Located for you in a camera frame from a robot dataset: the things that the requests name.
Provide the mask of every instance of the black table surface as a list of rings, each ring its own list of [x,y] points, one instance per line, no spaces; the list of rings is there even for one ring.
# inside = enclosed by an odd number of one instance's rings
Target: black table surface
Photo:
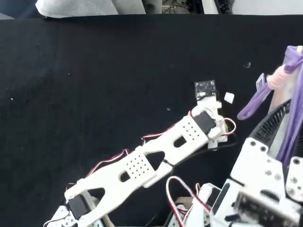
[[[302,23],[301,16],[223,15],[0,21],[2,223],[41,226],[68,182],[187,114],[195,81],[215,79],[221,99],[234,93],[223,110],[235,119],[260,73],[281,64],[287,45],[302,44]],[[222,186],[268,105],[237,122],[239,145],[197,156],[175,174],[189,185]],[[140,188],[110,218],[143,226],[167,206],[164,184]],[[177,186],[172,194],[187,195]]]

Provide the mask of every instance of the purple cloth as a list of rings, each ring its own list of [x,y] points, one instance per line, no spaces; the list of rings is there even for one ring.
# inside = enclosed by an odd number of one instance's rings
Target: purple cloth
[[[286,133],[276,157],[277,160],[281,161],[284,165],[287,165],[291,158],[294,140],[303,120],[303,54],[297,52],[296,46],[288,46],[285,56],[286,59],[289,60],[288,62],[285,62],[285,70],[288,70],[289,73],[293,73],[299,66],[301,67],[290,105],[289,122],[287,124]]]
[[[284,165],[287,165],[291,158],[291,151],[293,148],[294,140],[299,132],[300,126],[303,121],[303,54],[297,52],[296,46],[288,46],[285,52],[285,64],[284,72],[291,74],[298,67],[301,67],[294,94],[292,96],[290,117],[287,125],[285,137],[277,159],[280,160]],[[272,90],[265,83],[251,98],[248,104],[238,113],[237,118],[239,120],[245,120],[250,118],[262,102],[266,99],[268,94]]]

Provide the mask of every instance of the black fan grille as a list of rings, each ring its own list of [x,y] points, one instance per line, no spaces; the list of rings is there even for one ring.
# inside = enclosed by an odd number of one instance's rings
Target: black fan grille
[[[293,156],[303,157],[303,123],[301,123],[301,128],[294,142],[293,154]]]
[[[252,131],[250,137],[266,144],[270,147],[276,133],[279,129],[281,121],[286,113],[290,110],[290,102],[288,100],[278,106],[269,115],[267,115]]]

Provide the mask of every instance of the wire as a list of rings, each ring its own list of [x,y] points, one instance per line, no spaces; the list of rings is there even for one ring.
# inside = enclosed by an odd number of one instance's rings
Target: wire
[[[192,113],[191,113],[191,110],[189,110],[187,114],[188,114],[189,116],[191,116],[191,117],[193,116]],[[167,131],[168,131],[169,129],[171,129],[174,125],[175,125],[175,124],[173,124],[172,126],[170,126],[168,129],[166,129],[166,130],[163,131],[163,132],[160,132],[160,133],[151,133],[151,134],[147,134],[147,135],[145,135],[145,136],[142,136],[142,137],[141,137],[141,140],[143,141],[143,145],[146,143],[146,140],[145,140],[145,139],[147,139],[147,138],[153,138],[153,137],[158,137],[158,136],[164,134],[165,132],[167,132]]]
[[[203,208],[204,208],[204,210],[205,210],[206,212],[208,212],[208,213],[210,212],[210,209],[208,208],[208,206],[207,206],[205,203],[203,203],[203,202],[197,197],[196,194],[193,193],[193,191],[189,188],[189,186],[188,186],[181,178],[179,178],[179,177],[177,177],[177,176],[170,176],[170,177],[167,179],[167,181],[166,181],[166,195],[167,195],[167,198],[168,198],[168,200],[169,200],[169,204],[170,204],[170,206],[171,206],[171,208],[172,208],[172,210],[173,210],[173,212],[174,212],[174,214],[175,214],[175,216],[176,216],[176,218],[177,218],[177,221],[178,221],[178,223],[179,223],[179,225],[180,225],[181,227],[184,227],[183,220],[182,220],[182,218],[181,218],[181,216],[180,216],[180,214],[179,214],[179,212],[178,212],[178,210],[177,210],[177,207],[176,207],[174,201],[172,200],[171,195],[170,195],[170,192],[169,192],[169,182],[170,182],[171,180],[173,180],[173,179],[179,181],[179,182],[181,183],[181,185],[189,192],[189,194],[190,194],[192,197],[194,197],[196,200],[198,200],[198,202],[203,206]]]
[[[197,156],[199,156],[199,155],[205,154],[205,153],[208,152],[208,151],[220,150],[220,149],[223,149],[223,148],[229,148],[229,147],[233,147],[233,146],[237,145],[238,142],[239,142],[237,135],[236,135],[236,134],[233,134],[232,136],[235,138],[235,142],[230,143],[230,144],[221,145],[221,146],[219,146],[219,147],[217,147],[217,148],[211,148],[211,149],[208,149],[208,148],[207,148],[207,149],[203,149],[203,150],[201,150],[201,151],[198,151],[198,152],[196,152],[196,153],[194,153],[194,154],[188,156],[187,158],[183,159],[181,162],[179,162],[178,165],[180,165],[181,163],[184,163],[184,162],[186,162],[186,161],[188,161],[188,160],[190,160],[190,159],[192,159],[192,158],[194,158],[194,157],[197,157]],[[172,169],[172,171],[171,171],[171,173],[170,173],[169,176],[172,176],[172,175],[173,175],[174,170],[175,170],[175,167]],[[154,216],[153,216],[153,217],[144,225],[144,227],[150,227],[151,224],[152,224],[152,222],[159,216],[159,214],[160,214],[160,211],[159,211],[158,213],[156,213],[156,214],[155,214],[155,215],[154,215]]]
[[[187,217],[189,216],[191,210],[193,208],[193,205],[190,206],[190,208],[188,209],[188,211],[186,212],[186,214],[184,215],[183,221],[186,221]]]
[[[226,120],[228,120],[229,122],[231,122],[233,124],[233,129],[230,132],[223,134],[223,136],[229,136],[229,135],[233,134],[237,128],[235,121],[233,121],[231,118],[225,117],[225,118],[223,118],[222,121],[226,121]]]
[[[219,149],[223,149],[223,148],[230,148],[230,147],[233,147],[233,146],[237,145],[238,142],[239,142],[237,135],[233,134],[232,136],[235,138],[235,142],[229,143],[229,144],[224,144],[224,145],[218,146],[216,148],[207,148],[207,149],[200,150],[200,151],[198,151],[196,153],[193,153],[192,155],[188,156],[187,158],[183,159],[182,161],[180,161],[178,165],[180,165],[181,163],[183,163],[185,161],[188,161],[188,160],[190,160],[190,159],[192,159],[192,158],[194,158],[198,155],[204,154],[206,152],[215,151],[215,150],[219,150]]]
[[[45,223],[43,224],[43,227],[46,227],[46,226],[47,226],[49,223],[51,223],[51,222],[60,221],[60,220],[62,220],[62,219],[65,219],[67,216],[69,216],[70,212],[71,212],[71,211],[68,211],[67,215],[64,216],[63,218],[59,218],[59,219],[56,219],[56,220],[49,220],[49,221],[45,222]]]
[[[127,155],[129,155],[129,150],[128,149],[123,149],[121,153],[111,157],[110,159],[107,159],[107,160],[103,160],[103,161],[100,161],[98,162],[91,170],[90,172],[87,174],[86,177],[88,177],[89,175],[91,175],[98,167],[99,165],[101,165],[102,163],[108,163],[108,162],[113,162],[117,159],[119,159],[124,153],[126,153]]]
[[[199,193],[199,191],[200,191],[200,189],[201,189],[201,186],[200,186],[199,183],[196,183],[196,184],[195,184],[195,189],[196,189],[196,195],[198,195],[198,193]]]

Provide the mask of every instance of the gray cloth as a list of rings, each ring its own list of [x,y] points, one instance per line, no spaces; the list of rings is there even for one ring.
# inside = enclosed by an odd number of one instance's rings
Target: gray cloth
[[[81,17],[145,14],[142,0],[38,0],[36,8],[46,17]]]

